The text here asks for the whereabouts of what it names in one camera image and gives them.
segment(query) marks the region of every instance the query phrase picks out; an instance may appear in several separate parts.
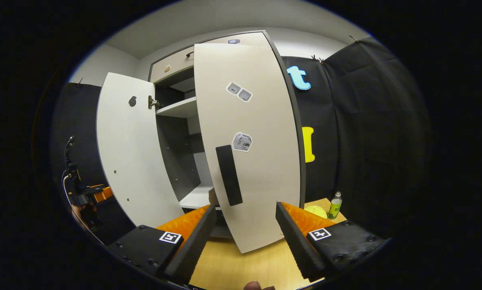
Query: wooden table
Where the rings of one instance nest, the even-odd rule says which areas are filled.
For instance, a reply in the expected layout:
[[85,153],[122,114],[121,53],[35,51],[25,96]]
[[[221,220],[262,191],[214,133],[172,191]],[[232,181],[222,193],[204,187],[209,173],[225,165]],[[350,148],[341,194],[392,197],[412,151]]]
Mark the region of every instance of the wooden table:
[[[329,211],[327,199],[308,202]],[[346,218],[339,213],[333,222]],[[211,238],[198,260],[189,284],[208,290],[242,290],[246,283],[259,281],[262,288],[294,290],[310,285],[302,279],[291,250],[284,239],[245,254],[241,254],[230,239]]]

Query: drawer handle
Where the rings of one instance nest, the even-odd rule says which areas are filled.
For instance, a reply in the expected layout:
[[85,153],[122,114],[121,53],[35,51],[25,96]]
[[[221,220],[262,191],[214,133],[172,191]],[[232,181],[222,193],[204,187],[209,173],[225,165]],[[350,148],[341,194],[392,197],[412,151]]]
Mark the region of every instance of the drawer handle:
[[223,179],[223,185],[225,186],[225,192],[230,206],[243,203],[231,145],[216,147],[216,155],[218,157],[219,171],[221,172],[221,178]]

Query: door hinge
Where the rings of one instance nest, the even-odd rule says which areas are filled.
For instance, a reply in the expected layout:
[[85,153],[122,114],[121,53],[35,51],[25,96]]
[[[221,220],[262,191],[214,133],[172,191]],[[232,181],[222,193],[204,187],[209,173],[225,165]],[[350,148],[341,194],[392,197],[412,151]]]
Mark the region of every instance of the door hinge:
[[151,110],[151,107],[155,107],[155,110],[158,110],[162,107],[162,104],[160,104],[159,101],[156,99],[153,99],[150,95],[148,96],[148,109]]

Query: white wall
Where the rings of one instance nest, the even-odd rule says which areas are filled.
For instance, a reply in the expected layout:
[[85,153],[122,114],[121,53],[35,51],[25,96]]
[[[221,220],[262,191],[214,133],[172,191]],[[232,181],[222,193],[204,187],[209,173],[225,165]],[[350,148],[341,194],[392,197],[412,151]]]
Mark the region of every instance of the white wall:
[[128,53],[103,44],[92,52],[77,68],[69,79],[70,83],[103,86],[108,72],[134,77],[139,66],[139,59]]
[[150,53],[148,56],[139,60],[139,65],[136,69],[134,76],[138,79],[148,80],[148,74],[150,66],[154,61],[169,55],[179,49],[196,44],[210,38],[223,37],[230,33],[239,33],[242,31],[255,31],[266,30],[270,38],[274,41],[278,53],[282,56],[299,56],[299,57],[311,57],[315,55],[317,58],[327,58],[333,53],[337,52],[341,48],[344,48],[346,44],[334,39],[326,38],[321,35],[307,33],[303,31],[295,31],[286,28],[277,27],[242,27],[225,29],[222,31],[213,31],[210,33],[204,33],[195,37],[180,40],[169,46],[161,48],[160,50]]

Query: open cabinet door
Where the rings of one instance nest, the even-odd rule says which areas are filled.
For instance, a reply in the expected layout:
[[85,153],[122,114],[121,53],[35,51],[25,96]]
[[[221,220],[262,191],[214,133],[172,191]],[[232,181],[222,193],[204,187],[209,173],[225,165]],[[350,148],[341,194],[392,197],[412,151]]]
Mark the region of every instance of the open cabinet door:
[[[300,203],[291,100],[270,48],[195,44],[194,54],[197,110],[210,174],[226,223],[245,253],[283,238],[275,219],[277,201]],[[245,140],[251,138],[245,151],[232,146],[239,132],[249,136]]]
[[103,171],[121,208],[136,226],[156,228],[184,212],[166,173],[148,96],[155,96],[152,83],[108,73],[96,134]]

